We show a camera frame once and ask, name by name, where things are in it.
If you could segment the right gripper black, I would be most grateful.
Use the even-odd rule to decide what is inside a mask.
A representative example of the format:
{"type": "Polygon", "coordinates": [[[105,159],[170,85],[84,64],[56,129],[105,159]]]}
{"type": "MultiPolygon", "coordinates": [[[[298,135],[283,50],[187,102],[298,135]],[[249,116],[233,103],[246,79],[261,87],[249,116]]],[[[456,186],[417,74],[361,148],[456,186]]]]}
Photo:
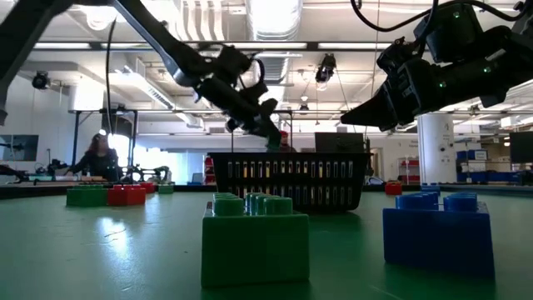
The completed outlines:
{"type": "Polygon", "coordinates": [[[446,68],[420,57],[417,49],[414,43],[400,37],[384,50],[376,63],[386,74],[385,82],[371,99],[344,113],[341,123],[385,132],[440,109],[446,68]]]}

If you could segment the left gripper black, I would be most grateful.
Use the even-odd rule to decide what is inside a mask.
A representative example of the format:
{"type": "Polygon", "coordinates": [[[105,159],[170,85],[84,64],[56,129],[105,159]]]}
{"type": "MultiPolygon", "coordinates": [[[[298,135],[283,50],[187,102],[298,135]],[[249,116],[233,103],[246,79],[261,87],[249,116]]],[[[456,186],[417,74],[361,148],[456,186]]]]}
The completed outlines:
{"type": "Polygon", "coordinates": [[[280,132],[271,121],[277,100],[260,97],[268,92],[265,82],[265,66],[255,53],[245,54],[233,46],[222,45],[217,57],[204,57],[208,74],[195,84],[198,97],[205,98],[229,117],[232,126],[247,126],[247,133],[279,140],[280,132]],[[242,74],[258,69],[258,78],[246,85],[242,74]]]}

